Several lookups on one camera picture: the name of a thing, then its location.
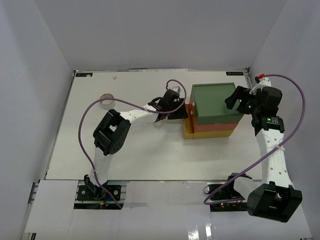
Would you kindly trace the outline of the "yellow drawer tray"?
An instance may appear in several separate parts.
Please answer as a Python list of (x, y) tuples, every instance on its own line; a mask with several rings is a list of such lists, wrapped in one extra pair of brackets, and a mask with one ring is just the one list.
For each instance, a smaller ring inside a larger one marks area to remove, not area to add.
[(186, 104), (185, 109), (187, 112), (188, 117), (183, 120), (182, 124), (182, 131), (183, 131), (183, 138), (184, 139), (193, 139), (194, 138), (194, 128), (192, 117), (190, 113), (190, 105)]

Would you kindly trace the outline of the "small clear tape roll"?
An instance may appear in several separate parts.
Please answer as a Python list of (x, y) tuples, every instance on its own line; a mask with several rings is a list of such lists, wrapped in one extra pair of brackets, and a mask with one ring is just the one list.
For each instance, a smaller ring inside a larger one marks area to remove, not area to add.
[(162, 127), (163, 122), (162, 122), (162, 121), (157, 121), (157, 122), (155, 122), (153, 125), (154, 125), (156, 128), (160, 128), (160, 127)]

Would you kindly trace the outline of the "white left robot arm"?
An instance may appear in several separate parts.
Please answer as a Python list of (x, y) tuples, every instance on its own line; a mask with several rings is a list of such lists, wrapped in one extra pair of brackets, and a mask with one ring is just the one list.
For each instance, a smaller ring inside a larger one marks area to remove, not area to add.
[(108, 171), (112, 158), (124, 145), (129, 130), (164, 119), (186, 119), (188, 113), (185, 99), (176, 88), (168, 89), (164, 96), (157, 97), (145, 106), (130, 111), (107, 111), (93, 132), (94, 160), (90, 174), (84, 176), (88, 193), (99, 200), (105, 196)]

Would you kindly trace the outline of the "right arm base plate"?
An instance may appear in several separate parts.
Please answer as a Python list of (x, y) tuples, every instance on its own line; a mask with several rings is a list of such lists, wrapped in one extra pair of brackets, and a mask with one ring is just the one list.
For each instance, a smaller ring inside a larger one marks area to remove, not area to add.
[[(210, 195), (221, 185), (222, 184), (209, 184), (206, 187), (204, 187), (203, 192), (205, 195)], [(210, 200), (220, 202), (230, 200), (231, 202), (247, 203), (247, 200), (245, 200), (237, 191), (235, 191), (232, 186), (223, 187), (217, 193), (211, 196)]]

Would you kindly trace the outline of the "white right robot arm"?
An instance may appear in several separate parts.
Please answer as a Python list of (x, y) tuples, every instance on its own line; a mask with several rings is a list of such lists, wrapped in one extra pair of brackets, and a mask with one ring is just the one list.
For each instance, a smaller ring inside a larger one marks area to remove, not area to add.
[(240, 196), (247, 202), (249, 215), (286, 223), (303, 200), (300, 190), (294, 189), (287, 172), (284, 148), (284, 122), (277, 115), (282, 92), (265, 86), (256, 91), (238, 86), (225, 100), (226, 107), (251, 115), (251, 124), (259, 145), (262, 177), (261, 185), (247, 174), (241, 174), (225, 188), (226, 195), (236, 200)]

